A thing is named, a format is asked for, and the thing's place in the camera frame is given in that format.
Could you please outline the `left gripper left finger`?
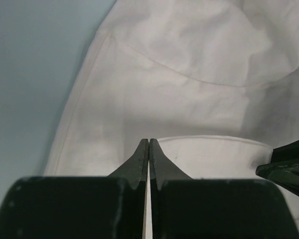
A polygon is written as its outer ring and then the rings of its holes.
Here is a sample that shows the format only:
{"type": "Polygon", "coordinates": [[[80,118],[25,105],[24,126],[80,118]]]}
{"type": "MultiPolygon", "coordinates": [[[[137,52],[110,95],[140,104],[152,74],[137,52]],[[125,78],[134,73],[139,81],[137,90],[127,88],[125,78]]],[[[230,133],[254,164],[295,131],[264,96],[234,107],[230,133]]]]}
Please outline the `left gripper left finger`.
{"type": "Polygon", "coordinates": [[[108,176],[18,179],[0,207],[0,239],[143,239],[149,142],[108,176]]]}

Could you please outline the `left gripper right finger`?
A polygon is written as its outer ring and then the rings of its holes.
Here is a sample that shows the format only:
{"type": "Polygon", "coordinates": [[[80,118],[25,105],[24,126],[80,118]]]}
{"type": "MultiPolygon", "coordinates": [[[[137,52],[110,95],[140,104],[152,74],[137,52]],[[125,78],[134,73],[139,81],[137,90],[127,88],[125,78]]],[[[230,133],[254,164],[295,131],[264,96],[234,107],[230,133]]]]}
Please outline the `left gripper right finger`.
{"type": "Polygon", "coordinates": [[[298,239],[280,190],[260,179],[192,179],[149,142],[155,239],[298,239]]]}

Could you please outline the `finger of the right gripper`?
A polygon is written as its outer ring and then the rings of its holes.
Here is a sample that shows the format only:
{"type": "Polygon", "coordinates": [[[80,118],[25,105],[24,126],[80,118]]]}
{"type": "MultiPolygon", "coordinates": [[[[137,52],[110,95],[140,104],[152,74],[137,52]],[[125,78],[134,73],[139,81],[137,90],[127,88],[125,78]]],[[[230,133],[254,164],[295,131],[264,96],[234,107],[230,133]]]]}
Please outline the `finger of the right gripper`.
{"type": "Polygon", "coordinates": [[[258,166],[256,175],[299,196],[299,140],[275,148],[270,163],[258,166]]]}

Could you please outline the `white t shirt red print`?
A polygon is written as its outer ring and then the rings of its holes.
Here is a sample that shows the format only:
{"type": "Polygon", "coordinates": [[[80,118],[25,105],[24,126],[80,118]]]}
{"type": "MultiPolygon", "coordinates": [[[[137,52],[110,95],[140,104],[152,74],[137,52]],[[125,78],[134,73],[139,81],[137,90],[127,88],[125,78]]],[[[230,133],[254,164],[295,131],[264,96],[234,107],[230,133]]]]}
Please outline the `white t shirt red print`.
{"type": "Polygon", "coordinates": [[[45,175],[105,176],[143,138],[200,179],[254,179],[299,140],[299,0],[118,0],[45,175]]]}

